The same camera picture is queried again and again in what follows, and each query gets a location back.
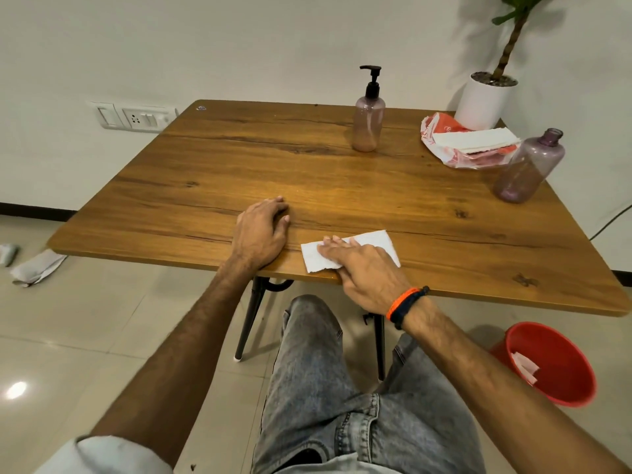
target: wall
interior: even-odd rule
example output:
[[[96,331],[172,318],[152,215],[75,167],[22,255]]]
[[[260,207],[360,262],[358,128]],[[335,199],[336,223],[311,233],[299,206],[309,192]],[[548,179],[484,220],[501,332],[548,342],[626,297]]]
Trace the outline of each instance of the wall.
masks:
[[[445,109],[494,63],[499,0],[3,0],[0,201],[77,209],[152,135],[103,130],[87,100],[198,98],[352,104],[383,66],[391,107]],[[518,135],[566,132],[552,183],[581,227],[632,202],[630,0],[552,0],[533,14],[508,72]],[[632,213],[597,244],[632,270]]]

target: person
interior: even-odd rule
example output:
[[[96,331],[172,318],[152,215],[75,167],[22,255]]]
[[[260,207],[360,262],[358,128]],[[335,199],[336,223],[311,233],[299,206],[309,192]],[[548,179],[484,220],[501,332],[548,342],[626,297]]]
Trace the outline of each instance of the person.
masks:
[[[208,289],[91,433],[68,442],[37,473],[172,472],[241,294],[285,245],[289,216],[274,219],[287,207],[282,197],[266,199],[238,216],[231,254]],[[381,248],[333,236],[319,251],[343,266],[344,292],[369,312],[385,315],[411,291]],[[484,472],[471,414],[519,473],[630,472],[428,296],[417,294],[400,322],[391,370],[375,393],[364,394],[345,369],[342,332],[325,302],[309,295],[291,302],[253,474]]]

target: black metal table leg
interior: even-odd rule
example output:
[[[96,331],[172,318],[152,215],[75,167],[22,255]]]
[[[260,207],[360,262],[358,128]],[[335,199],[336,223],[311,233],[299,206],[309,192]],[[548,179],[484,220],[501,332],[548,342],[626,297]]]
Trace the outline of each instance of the black metal table leg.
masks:
[[[243,356],[243,348],[246,347],[246,341],[250,334],[250,329],[257,317],[257,311],[261,306],[261,301],[264,299],[265,290],[278,293],[289,288],[294,281],[291,279],[285,280],[279,284],[273,284],[270,282],[269,277],[255,276],[252,280],[252,292],[250,294],[250,302],[248,303],[248,311],[246,311],[246,319],[243,322],[241,328],[241,335],[239,337],[239,343],[237,343],[237,351],[235,351],[235,361],[241,361]]]
[[[373,328],[375,329],[375,350],[377,352],[377,378],[384,380],[385,361],[384,361],[384,316],[373,314]]]

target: jeans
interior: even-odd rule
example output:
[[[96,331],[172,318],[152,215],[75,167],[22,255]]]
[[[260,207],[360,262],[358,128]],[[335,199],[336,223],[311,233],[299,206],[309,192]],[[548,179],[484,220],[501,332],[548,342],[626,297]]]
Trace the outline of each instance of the jeans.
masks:
[[[485,472],[468,408],[409,335],[373,394],[354,387],[342,335],[317,296],[299,296],[284,312],[252,474],[353,452],[402,474]]]

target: forearm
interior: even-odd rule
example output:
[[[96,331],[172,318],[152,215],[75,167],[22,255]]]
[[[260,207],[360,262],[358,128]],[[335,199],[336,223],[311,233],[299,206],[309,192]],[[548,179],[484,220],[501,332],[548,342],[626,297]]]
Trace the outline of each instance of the forearm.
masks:
[[[629,472],[539,391],[481,349],[428,298],[404,318],[518,473]]]
[[[174,466],[213,379],[225,334],[254,274],[229,259],[91,432],[152,449]]]

